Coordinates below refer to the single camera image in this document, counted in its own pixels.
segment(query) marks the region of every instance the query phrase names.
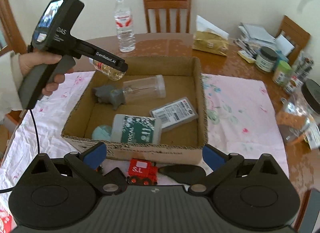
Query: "black lid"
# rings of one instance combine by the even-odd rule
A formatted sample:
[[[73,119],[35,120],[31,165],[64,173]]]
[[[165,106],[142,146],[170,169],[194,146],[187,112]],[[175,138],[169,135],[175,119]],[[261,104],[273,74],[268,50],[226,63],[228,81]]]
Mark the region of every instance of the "black lid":
[[[271,48],[261,47],[260,52],[271,61],[276,61],[278,59],[278,54]]]
[[[312,79],[307,79],[302,85],[301,91],[310,107],[320,115],[320,86]]]

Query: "chair backrest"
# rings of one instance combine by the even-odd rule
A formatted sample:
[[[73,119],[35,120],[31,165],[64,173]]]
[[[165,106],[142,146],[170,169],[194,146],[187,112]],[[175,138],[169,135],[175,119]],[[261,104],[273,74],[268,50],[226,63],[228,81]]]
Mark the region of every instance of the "chair backrest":
[[[187,9],[187,27],[186,33],[189,33],[191,0],[143,0],[144,11],[146,15],[147,29],[150,33],[149,9],[155,10],[156,15],[156,31],[160,30],[159,9],[166,10],[166,32],[170,32],[170,9],[177,9],[176,13],[176,32],[180,32],[180,9]]]
[[[279,36],[280,34],[294,45],[293,51],[288,55],[289,64],[292,65],[297,59],[300,51],[307,45],[310,34],[286,15],[282,19],[276,36]]]

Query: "red toy train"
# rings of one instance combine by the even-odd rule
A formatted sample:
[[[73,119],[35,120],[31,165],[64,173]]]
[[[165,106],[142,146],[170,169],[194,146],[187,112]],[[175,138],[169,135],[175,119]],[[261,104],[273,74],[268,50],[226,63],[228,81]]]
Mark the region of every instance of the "red toy train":
[[[150,161],[131,159],[127,182],[133,185],[157,185],[158,168]]]

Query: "gray card package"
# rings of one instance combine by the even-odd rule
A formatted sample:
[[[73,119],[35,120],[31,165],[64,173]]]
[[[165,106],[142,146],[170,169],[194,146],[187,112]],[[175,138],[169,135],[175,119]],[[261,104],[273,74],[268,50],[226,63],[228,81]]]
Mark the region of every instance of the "gray card package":
[[[150,111],[150,115],[161,120],[162,132],[198,118],[198,114],[186,97],[155,108]]]

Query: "paper stack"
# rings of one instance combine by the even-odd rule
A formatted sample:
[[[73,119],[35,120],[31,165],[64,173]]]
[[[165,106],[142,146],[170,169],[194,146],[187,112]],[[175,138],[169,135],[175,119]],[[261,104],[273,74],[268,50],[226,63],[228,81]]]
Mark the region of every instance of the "paper stack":
[[[262,26],[243,24],[238,26],[242,34],[241,39],[247,43],[253,43],[260,47],[266,46],[276,49],[276,39],[271,36]]]

